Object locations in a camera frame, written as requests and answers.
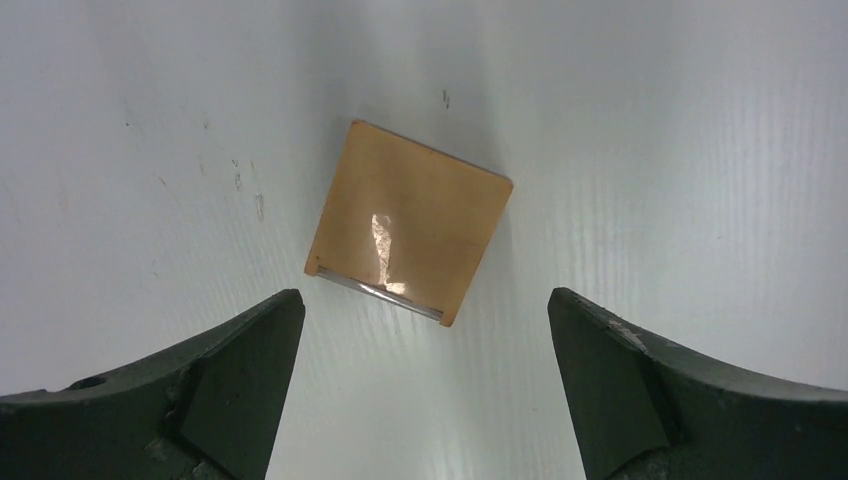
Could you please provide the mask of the square tan makeup sponge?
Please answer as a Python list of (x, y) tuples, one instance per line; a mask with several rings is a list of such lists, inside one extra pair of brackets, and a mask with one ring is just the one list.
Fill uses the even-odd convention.
[(450, 327), (512, 192), (504, 175), (355, 120), (304, 272)]

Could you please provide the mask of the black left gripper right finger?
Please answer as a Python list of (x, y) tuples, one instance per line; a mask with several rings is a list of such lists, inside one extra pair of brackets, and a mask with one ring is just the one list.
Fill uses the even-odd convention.
[(756, 373), (560, 287), (552, 343), (589, 479), (843, 479), (847, 395)]

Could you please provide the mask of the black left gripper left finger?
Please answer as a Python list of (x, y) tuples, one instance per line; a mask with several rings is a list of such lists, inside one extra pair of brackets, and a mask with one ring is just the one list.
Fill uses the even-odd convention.
[(286, 289), (65, 389), (3, 396), (2, 477), (264, 478), (305, 313)]

